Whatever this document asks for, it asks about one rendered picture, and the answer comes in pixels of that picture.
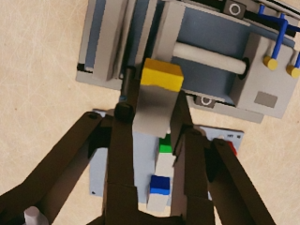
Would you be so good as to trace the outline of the grey block with green end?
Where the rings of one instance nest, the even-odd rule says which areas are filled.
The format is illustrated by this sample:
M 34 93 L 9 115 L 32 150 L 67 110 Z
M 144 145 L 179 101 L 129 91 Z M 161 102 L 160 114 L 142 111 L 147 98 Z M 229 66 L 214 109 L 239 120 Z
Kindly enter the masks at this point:
M 171 147 L 171 134 L 166 134 L 165 138 L 159 137 L 157 154 L 155 159 L 155 175 L 173 177 L 173 161 Z

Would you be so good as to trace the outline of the grey metal block with yellow end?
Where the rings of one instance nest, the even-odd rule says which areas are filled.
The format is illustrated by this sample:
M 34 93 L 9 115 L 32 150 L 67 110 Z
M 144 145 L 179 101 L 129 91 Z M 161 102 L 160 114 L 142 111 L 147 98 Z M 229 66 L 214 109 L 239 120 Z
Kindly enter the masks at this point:
M 183 79 L 180 66 L 145 58 L 132 131 L 165 138 Z

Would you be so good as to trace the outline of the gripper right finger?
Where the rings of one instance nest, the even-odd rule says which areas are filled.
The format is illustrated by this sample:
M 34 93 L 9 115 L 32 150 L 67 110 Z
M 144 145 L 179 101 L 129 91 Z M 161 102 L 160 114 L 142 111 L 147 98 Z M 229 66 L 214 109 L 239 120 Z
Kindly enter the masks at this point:
M 182 225 L 216 225 L 216 208 L 221 225 L 277 225 L 230 145 L 208 140 L 205 130 L 193 125 L 184 90 L 170 133 L 175 157 L 170 217 L 183 217 Z

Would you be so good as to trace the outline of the grey block with blue end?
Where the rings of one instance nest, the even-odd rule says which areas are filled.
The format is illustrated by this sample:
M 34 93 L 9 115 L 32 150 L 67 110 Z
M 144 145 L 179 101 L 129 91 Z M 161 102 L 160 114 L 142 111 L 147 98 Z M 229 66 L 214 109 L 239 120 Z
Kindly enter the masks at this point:
M 164 213 L 170 191 L 170 177 L 152 174 L 147 194 L 146 211 Z

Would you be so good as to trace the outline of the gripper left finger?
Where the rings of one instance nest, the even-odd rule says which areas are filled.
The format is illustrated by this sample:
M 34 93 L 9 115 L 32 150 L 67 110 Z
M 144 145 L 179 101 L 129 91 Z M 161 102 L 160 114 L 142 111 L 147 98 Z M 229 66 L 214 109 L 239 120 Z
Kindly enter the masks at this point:
M 104 225 L 140 225 L 132 133 L 140 83 L 132 79 L 127 101 L 104 117 L 85 112 L 22 183 L 0 195 L 0 225 L 52 225 L 98 148 L 108 148 Z

